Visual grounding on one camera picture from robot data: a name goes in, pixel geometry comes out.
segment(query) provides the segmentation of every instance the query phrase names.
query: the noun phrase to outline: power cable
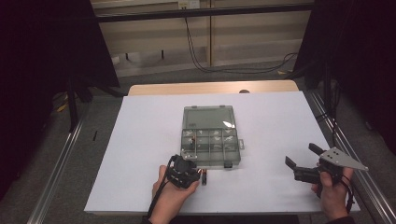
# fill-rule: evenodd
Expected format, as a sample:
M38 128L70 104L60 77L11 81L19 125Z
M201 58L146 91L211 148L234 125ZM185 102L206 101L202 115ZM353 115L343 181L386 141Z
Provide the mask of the power cable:
M164 187L166 186L166 184L169 182L169 180L166 181L166 182L165 182L165 180L166 180L166 176L167 176L167 174L168 174L168 172L169 172L169 167L170 167L170 165L171 165L171 162L172 162L172 159L173 159L173 158L174 158L174 157L171 157L171 159L169 160L168 164L166 165L166 170L165 170L165 173L163 174L163 180L161 181L161 184L160 184L160 186L158 187L157 192L155 193L155 195L154 195L154 197L153 197L153 199L152 199L152 201L151 201L151 204L150 204L150 206L149 206L149 209L148 209L148 218L151 217L151 214L152 214L152 211L154 210L155 204L157 204L158 199L160 198L160 195L161 195L161 193L163 192L163 188L164 188Z
M269 72L275 71L276 69L281 68L283 65L285 65L285 63L287 63L290 59L292 59L294 56L296 56L298 54L297 52L289 53L289 54L285 55L281 64L273 66L273 67L268 67L268 68L227 68L227 69L204 68L199 64L198 59L196 57L194 45L192 43L189 23L187 22L187 18L184 18L184 21L186 22L187 40L189 42L189 50L190 50L192 62L194 63L194 65L197 69L199 69L200 71L205 72L205 73L222 72L222 73L230 73L230 74L251 74L251 75L269 73ZM239 70L255 70L257 72L238 72Z
M361 197L361 192L359 191L358 188L356 188L353 181L351 181L350 184L351 184L351 186L353 186L353 189L358 193L359 198L361 198L361 202L363 203L364 207L367 209L367 212L369 213L370 218L372 219L374 224L376 224L377 222L375 221L374 214L370 211L369 207L367 206L366 201L364 201L364 199Z

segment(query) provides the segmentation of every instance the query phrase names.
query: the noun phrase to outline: wire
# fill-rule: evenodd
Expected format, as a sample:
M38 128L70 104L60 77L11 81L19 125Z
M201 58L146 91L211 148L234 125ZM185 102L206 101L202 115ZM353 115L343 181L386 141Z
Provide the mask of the wire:
M194 63L194 65L197 69L199 69L200 71L205 72L205 73L222 72L222 73L231 73L231 74L251 74L251 75L269 73L269 72L275 71L276 69L281 68L283 65L285 65L285 63L287 63L290 59L292 59L294 56L296 56L298 54L296 52L289 53L283 58L283 61L281 64L273 66L273 67L267 67L267 68L227 68L227 69L204 68L199 64L199 61L196 57L194 45L192 43L189 23L187 22L187 18L184 18L184 21L186 22L187 40L189 42L189 49L190 49L190 55L191 55L192 62ZM240 72L240 70L255 70L256 72Z
M351 183L350 179L346 175L343 175L343 178L345 178L349 183Z
M340 103L340 86L338 82L335 84L335 87L332 91L332 145L336 147L335 145L335 136L336 136L336 127L338 126L337 123L337 106Z
M157 204L158 199L160 198L161 193L163 192L163 188L165 188L166 184L169 183L169 181L166 181L166 176L169 172L169 167L171 165L172 160L174 159L175 156L171 157L171 159L169 160L168 164L166 165L166 170L165 170L165 174L163 174L163 180L161 181L160 186L157 189L157 192L155 193L154 198L151 201L151 204L149 206L148 209L148 218L151 217L152 211L154 210L155 204Z
M373 213L370 211L369 207L367 206L367 203L364 201L364 199L361 197L361 193L359 192L358 188L355 187L355 184L352 181L349 181L349 183L351 184L351 186L353 187L354 190L356 190L356 192L359 195L359 198L361 198L361 202L363 203L364 207L367 209L367 212L370 215L370 218L372 219L372 221L374 222L374 224L376 224L377 222L374 219L374 215Z
M352 208L352 204L355 203L355 202L353 202L354 190L353 190L353 187L352 187L352 186L349 187L349 186L347 185L347 183L344 182L344 180L340 180L340 183L341 183L342 185L344 185L344 187L345 187L346 190L347 190L346 211L349 213L349 212L350 212L350 209Z

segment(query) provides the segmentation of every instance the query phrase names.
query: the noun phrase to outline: finger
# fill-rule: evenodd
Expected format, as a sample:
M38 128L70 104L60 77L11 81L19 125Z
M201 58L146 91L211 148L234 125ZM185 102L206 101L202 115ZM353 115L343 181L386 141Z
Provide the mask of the finger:
M320 182L323 188L332 188L332 177L327 172L320 172Z
M199 181L192 182L190 186L187 188L187 192L189 194L193 194L197 190L198 186L199 186Z
M318 185L317 184L313 184L311 186L311 190L314 191L315 193L318 191Z
M353 176L353 169L349 167L345 167L343 171L343 175L350 180Z
M165 175L166 172L166 166L161 165L160 166L160 171L158 173L158 181L162 181L163 180L163 176Z

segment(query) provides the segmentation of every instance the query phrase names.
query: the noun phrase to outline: wall outlet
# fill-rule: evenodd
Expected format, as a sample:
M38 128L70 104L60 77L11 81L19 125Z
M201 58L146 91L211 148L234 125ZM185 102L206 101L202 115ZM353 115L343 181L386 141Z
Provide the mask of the wall outlet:
M190 9L200 8L199 0L190 0Z
M113 62L113 64L120 63L120 57L119 56L111 57L111 62Z
M190 8L190 3L189 1L178 1L178 9L189 9Z

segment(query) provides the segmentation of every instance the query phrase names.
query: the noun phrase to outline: floor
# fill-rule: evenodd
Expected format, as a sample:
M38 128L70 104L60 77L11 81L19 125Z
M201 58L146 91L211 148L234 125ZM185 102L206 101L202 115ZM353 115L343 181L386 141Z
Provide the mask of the floor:
M246 46L246 50L240 47L219 47L219 57L216 65L224 67L268 67L280 64L287 53L296 49L295 41L283 48L279 43L271 46ZM205 50L196 50L198 61L205 66ZM187 50L169 50L161 52L130 53L129 59L125 55L118 55L120 62L115 64L117 74L120 77L120 91L127 92L131 85L139 83L178 82L189 81L216 81L216 80L241 80L241 79L281 79L284 77L279 71L287 72L292 68L290 61L285 66L276 69L272 73L259 75L229 75L213 73L208 77L194 69L191 56ZM304 89L304 81L296 80L300 89ZM73 145L68 159L64 161L65 168L62 170L59 186L51 195L49 207L42 210L42 219L33 220L31 223L139 223L140 217L98 217L83 212L83 207L90 193L92 183L100 166L101 159L106 152L106 142L111 135L114 119L117 118L121 100L112 98L105 93L92 89L94 101L88 109L88 116L84 121L78 140ZM311 99L312 91L304 91L308 103L313 108L314 114L320 114L314 101ZM54 101L55 107L63 101L63 96ZM78 103L79 114L84 110L84 104ZM339 127L346 135L350 145L356 150L359 158L371 168L371 176L387 199L390 207L396 206L396 158L386 147L381 136L375 131L366 129L364 116L360 113L347 96L342 94L338 106L337 121ZM325 120L319 120L318 124L325 136L331 142L331 132L326 127ZM6 197L0 202L0 223L26 223L36 208L36 204L45 189L53 167L58 162L64 149L64 143L70 137L68 133L68 111L53 111L49 117L43 139L37 149L35 157L8 191ZM360 181L357 182L359 189L358 203L362 211L352 214L358 223L392 223L384 221L381 214L376 212L377 204L372 203ZM322 214L299 215L299 222L324 223L326 219Z

